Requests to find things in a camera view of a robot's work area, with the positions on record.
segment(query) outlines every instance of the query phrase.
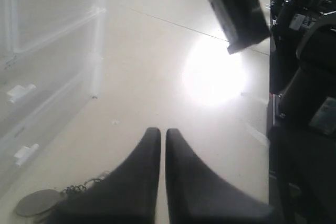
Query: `white cabinet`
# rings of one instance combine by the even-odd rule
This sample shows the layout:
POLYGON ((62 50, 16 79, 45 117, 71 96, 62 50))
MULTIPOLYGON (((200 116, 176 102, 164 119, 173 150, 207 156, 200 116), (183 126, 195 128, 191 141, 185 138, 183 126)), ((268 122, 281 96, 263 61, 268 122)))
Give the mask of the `white cabinet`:
POLYGON ((0 5, 1 196, 67 119, 97 95, 105 8, 104 0, 0 5))

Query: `white floor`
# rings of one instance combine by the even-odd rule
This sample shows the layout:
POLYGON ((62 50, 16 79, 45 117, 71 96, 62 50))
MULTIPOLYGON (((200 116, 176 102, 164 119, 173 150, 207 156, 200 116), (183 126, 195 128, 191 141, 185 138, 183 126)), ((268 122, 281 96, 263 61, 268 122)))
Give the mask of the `white floor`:
MULTIPOLYGON (((12 211, 29 193, 114 169, 150 126, 163 143, 178 127, 209 167, 267 202, 269 40, 233 56, 227 46, 206 0, 108 0, 99 99, 13 184, 0 223, 28 223, 12 211)), ((161 164, 157 218, 168 223, 164 155, 161 164)))

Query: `metal disc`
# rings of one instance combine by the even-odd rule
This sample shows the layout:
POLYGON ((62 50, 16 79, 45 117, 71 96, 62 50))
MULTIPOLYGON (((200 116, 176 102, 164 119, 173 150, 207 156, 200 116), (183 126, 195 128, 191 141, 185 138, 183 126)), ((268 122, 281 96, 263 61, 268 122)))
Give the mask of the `metal disc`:
POLYGON ((50 210, 61 200, 56 190, 41 190, 24 197, 17 204, 15 212, 23 217, 31 217, 50 210))

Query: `drawer handle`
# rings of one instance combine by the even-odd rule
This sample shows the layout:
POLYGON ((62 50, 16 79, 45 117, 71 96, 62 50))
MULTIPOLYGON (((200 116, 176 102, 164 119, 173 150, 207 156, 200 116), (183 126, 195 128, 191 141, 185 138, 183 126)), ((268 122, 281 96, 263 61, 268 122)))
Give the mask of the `drawer handle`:
POLYGON ((33 84, 29 84, 26 87, 17 85, 7 92, 7 98, 10 103, 15 104, 19 102, 26 95, 32 93, 35 89, 36 86, 33 84))

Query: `floor grout line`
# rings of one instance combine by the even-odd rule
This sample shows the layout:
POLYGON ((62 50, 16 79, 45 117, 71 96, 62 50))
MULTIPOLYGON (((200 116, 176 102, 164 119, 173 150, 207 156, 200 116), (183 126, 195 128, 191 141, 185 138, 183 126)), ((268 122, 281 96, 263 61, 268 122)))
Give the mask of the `floor grout line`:
MULTIPOLYGON (((120 4, 119 4, 119 6, 122 7, 122 8, 125 8, 125 9, 132 10, 132 11, 134 11, 134 12, 136 12, 136 13, 143 14, 143 15, 146 15, 146 16, 148 16, 148 17, 155 18, 155 19, 158 19, 158 20, 160 20, 160 21, 163 21, 163 22, 172 24, 172 25, 174 25, 174 26, 179 26, 179 27, 181 27, 181 28, 184 28, 184 29, 187 29, 187 30, 190 30, 190 31, 194 31, 194 32, 196 32, 196 33, 203 34, 203 35, 205 35, 205 36, 209 36, 209 37, 214 38, 214 39, 219 39, 219 40, 221 40, 221 41, 228 42, 228 40, 226 40, 226 39, 221 39, 221 38, 218 38, 218 37, 216 37, 216 36, 213 36, 213 35, 210 35, 210 34, 206 34, 206 33, 204 33, 204 32, 197 31, 197 30, 195 30, 195 29, 192 29, 192 28, 189 28, 189 27, 186 27, 186 26, 182 26, 182 25, 176 24, 176 23, 174 23, 174 22, 165 20, 165 19, 163 19, 163 18, 159 18, 159 17, 153 16, 153 15, 148 14, 148 13, 143 13, 143 12, 141 12, 141 11, 139 11, 139 10, 136 10, 136 9, 133 9, 133 8, 131 8, 131 7, 127 7, 127 6, 120 5, 120 4)), ((266 53, 264 53, 264 52, 260 52, 260 51, 258 51, 258 50, 256 50, 256 49, 252 49, 252 48, 247 48, 247 49, 252 50, 252 51, 254 51, 254 52, 258 52, 258 53, 260 53, 260 54, 262 54, 262 55, 269 56, 269 54, 266 54, 266 53)))

